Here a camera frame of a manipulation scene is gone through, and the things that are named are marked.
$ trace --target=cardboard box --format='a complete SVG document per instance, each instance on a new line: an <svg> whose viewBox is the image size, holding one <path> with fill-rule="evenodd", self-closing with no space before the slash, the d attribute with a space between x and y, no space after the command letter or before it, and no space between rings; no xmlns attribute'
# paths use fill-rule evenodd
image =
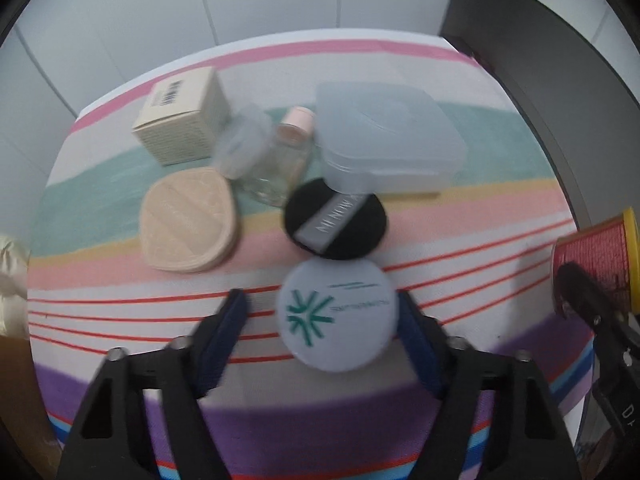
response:
<svg viewBox="0 0 640 480"><path fill-rule="evenodd" d="M156 83L133 124L133 133L166 166L211 156L229 117L218 74L207 66Z"/></svg>

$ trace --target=striped tablecloth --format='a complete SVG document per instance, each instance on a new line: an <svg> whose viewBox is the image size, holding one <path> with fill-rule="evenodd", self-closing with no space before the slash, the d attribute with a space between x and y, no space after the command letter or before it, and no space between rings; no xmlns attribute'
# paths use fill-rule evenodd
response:
<svg viewBox="0 0 640 480"><path fill-rule="evenodd" d="M160 167L130 132L153 83L195 66L220 70L234 110L254 102L279 119L314 106L322 81L375 81L426 90L468 145L454 185L437 196L383 198L385 239L370 258L424 313L477 348L528 349L563 413L591 384L591 333L553 314L549 257L575 229L536 139L500 86L446 41L418 34L326 30L279 34L215 47L158 68L83 111L42 199L29 271L29 324L38 381L64 442L105 352L160 348L212 314L226 291L245 288L252 311L222 385L202 409L234 478L404 478L438 403L418 385L401 344L345 374L306 367L276 333L274 297L307 255L280 228L280 211L237 193L242 237L216 269L178 275L148 268L138 209L163 175L206 160ZM308 177L318 175L317 161ZM147 398L161 473L176 478ZM474 478L488 433L483 397L464 478Z"/></svg>

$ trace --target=green starburst logo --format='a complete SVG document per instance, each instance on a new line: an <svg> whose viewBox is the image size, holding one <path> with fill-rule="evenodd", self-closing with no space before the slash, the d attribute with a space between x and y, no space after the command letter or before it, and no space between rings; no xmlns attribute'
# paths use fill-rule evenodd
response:
<svg viewBox="0 0 640 480"><path fill-rule="evenodd" d="M299 290L292 292L293 300L296 305L287 306L287 321L289 321L289 331L292 334L300 331L305 340L305 344L309 347L313 346L312 335L315 334L318 339L324 338L324 334L320 331L317 323L334 323L335 319L328 316L319 316L318 313L334 300L333 296L327 296L314 306L318 291L314 290L306 301L300 296Z"/></svg>

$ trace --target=plastic box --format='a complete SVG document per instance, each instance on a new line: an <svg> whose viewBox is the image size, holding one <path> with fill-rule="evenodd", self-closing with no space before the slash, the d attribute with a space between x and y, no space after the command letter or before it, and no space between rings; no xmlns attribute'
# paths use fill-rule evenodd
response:
<svg viewBox="0 0 640 480"><path fill-rule="evenodd" d="M465 163L464 140L422 90L335 82L316 97L322 176L337 192L437 192Z"/></svg>

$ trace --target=glass bottle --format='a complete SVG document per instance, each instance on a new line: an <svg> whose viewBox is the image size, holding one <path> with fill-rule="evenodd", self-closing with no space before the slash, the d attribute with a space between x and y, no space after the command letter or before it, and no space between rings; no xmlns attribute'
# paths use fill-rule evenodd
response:
<svg viewBox="0 0 640 480"><path fill-rule="evenodd" d="M306 171L313 147L314 113L291 108L277 126L268 151L242 177L242 188L256 200L282 207Z"/></svg>

